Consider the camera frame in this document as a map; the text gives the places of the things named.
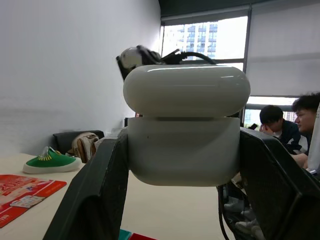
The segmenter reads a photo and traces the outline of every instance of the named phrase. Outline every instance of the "white wall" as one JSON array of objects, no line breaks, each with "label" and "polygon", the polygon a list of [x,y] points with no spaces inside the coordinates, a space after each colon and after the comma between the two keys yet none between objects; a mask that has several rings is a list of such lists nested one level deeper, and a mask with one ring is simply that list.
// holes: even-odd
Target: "white wall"
[{"label": "white wall", "polygon": [[158,51],[158,0],[0,1],[0,156],[53,133],[111,132],[132,116],[116,56]]}]

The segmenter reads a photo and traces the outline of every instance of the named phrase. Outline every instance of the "black cable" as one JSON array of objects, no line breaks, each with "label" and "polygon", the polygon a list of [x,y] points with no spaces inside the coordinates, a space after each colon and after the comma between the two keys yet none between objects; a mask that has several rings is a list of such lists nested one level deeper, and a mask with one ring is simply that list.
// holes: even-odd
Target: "black cable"
[{"label": "black cable", "polygon": [[218,186],[217,187],[217,190],[218,190],[218,215],[219,215],[219,223],[220,223],[220,228],[221,228],[221,231],[222,231],[222,234],[225,238],[225,240],[230,240],[227,233],[226,233],[226,229],[225,229],[225,226],[224,226],[224,221],[222,219],[223,217],[223,209],[222,209],[222,202],[220,201],[221,200],[221,197],[223,198],[224,196],[224,189],[222,186]]},{"label": "black cable", "polygon": [[187,51],[179,54],[173,54],[174,52],[168,54],[167,56],[161,58],[161,61],[167,65],[179,65],[183,59],[187,57],[198,57],[207,61],[209,64],[216,65],[216,61],[211,59],[210,57],[203,55],[199,52]]},{"label": "black cable", "polygon": [[224,222],[222,217],[224,218],[224,221],[226,223],[226,225],[228,226],[228,228],[232,231],[233,235],[236,237],[236,239],[242,239],[241,236],[239,236],[239,234],[235,231],[235,229],[231,226],[226,214],[225,214],[225,209],[224,209],[224,186],[217,186],[216,187],[218,190],[218,215],[219,215],[219,223],[220,223],[220,227],[221,227],[221,231],[222,234],[225,238],[225,240],[230,240],[228,238],[228,235],[226,233],[226,229],[224,226]]},{"label": "black cable", "polygon": [[193,52],[193,51],[185,51],[181,53],[181,56],[183,57],[182,59],[186,59],[187,57],[198,57],[200,59],[203,59],[207,61],[210,64],[216,65],[216,61],[211,59],[210,57],[203,55],[199,52]]}]

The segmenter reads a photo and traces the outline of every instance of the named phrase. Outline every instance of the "green sneaker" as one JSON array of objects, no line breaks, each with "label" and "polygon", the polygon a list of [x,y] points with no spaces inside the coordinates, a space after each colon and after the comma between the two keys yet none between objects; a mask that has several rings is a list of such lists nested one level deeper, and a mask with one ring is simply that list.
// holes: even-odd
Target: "green sneaker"
[{"label": "green sneaker", "polygon": [[81,163],[78,157],[62,155],[46,146],[41,155],[24,164],[23,171],[27,174],[63,173],[76,170]]}]

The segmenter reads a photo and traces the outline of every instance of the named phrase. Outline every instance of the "red object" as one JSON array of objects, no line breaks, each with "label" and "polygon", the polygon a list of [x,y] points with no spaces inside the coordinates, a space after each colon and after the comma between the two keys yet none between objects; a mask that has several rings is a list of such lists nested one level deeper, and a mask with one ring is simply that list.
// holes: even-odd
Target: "red object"
[{"label": "red object", "polygon": [[0,175],[0,228],[63,188],[65,181]]},{"label": "red object", "polygon": [[129,240],[156,240],[156,239],[134,233],[129,238]]}]

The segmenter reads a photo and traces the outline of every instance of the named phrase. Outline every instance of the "white rounded module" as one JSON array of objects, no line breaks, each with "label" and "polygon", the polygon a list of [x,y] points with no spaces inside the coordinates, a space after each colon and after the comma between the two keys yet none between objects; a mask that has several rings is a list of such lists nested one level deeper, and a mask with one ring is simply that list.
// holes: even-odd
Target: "white rounded module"
[{"label": "white rounded module", "polygon": [[240,119],[128,120],[128,160],[142,182],[213,187],[239,172]]},{"label": "white rounded module", "polygon": [[250,83],[230,66],[146,65],[129,73],[123,95],[144,116],[225,117],[245,106]]}]

